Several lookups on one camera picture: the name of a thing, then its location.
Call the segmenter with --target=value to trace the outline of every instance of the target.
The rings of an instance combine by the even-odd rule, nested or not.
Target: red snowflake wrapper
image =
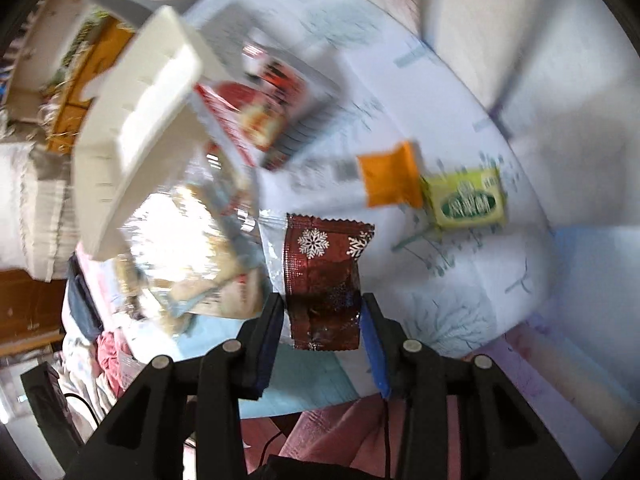
[[[287,215],[284,286],[294,347],[355,350],[360,343],[358,258],[370,224]]]

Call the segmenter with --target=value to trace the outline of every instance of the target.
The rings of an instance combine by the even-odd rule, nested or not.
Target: snowflake pattern
[[[325,232],[318,229],[305,229],[302,236],[298,238],[300,252],[305,254],[307,259],[322,256],[329,248],[329,240]]]
[[[364,251],[365,247],[369,245],[371,238],[371,234],[364,231],[360,231],[360,236],[358,238],[349,237],[349,248],[347,249],[347,256],[351,256],[352,258],[357,260],[362,254],[362,251]]]

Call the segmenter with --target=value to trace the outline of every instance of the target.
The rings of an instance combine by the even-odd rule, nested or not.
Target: pink cloth
[[[95,308],[102,320],[104,329],[114,330],[116,324],[113,321],[113,307],[107,294],[107,286],[104,283],[105,268],[110,266],[109,262],[96,262],[84,252],[82,244],[76,246],[78,263],[84,274],[84,280],[89,287],[91,297],[94,299]]]
[[[449,420],[449,480],[460,478],[460,436],[458,409],[455,398],[447,399]],[[389,402],[389,441],[391,446],[391,472],[395,475],[398,453],[402,441],[404,402]],[[258,428],[265,437],[259,443]],[[242,437],[249,439],[252,450],[245,450],[247,469],[253,471],[259,455],[270,436],[278,432],[269,419],[242,421]],[[355,402],[331,406],[322,410],[304,412],[287,441],[276,440],[267,456],[276,454],[304,462],[330,463],[360,469],[384,478],[385,437],[384,407],[380,396],[371,396]],[[257,451],[256,460],[249,453]]]
[[[98,336],[98,364],[104,371],[104,375],[109,381],[109,386],[113,390],[114,395],[120,398],[124,393],[122,387],[122,378],[120,376],[120,361],[118,352],[124,352],[131,355],[131,350],[127,344],[127,340],[120,329],[114,332],[103,332]]]

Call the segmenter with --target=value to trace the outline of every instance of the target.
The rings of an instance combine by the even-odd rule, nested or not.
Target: blue cloth
[[[175,338],[176,360],[206,354],[227,339],[235,338],[242,320],[194,316],[187,332]],[[280,343],[269,387],[258,401],[240,400],[240,416],[284,415],[342,404],[358,398],[350,378],[333,352],[295,350]]]
[[[102,333],[102,321],[75,253],[69,258],[67,279],[67,299],[71,317],[78,325],[82,335],[94,342]]]

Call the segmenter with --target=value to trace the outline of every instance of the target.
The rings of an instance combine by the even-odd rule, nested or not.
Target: green box
[[[495,168],[422,178],[424,195],[441,229],[506,221],[500,174]]]

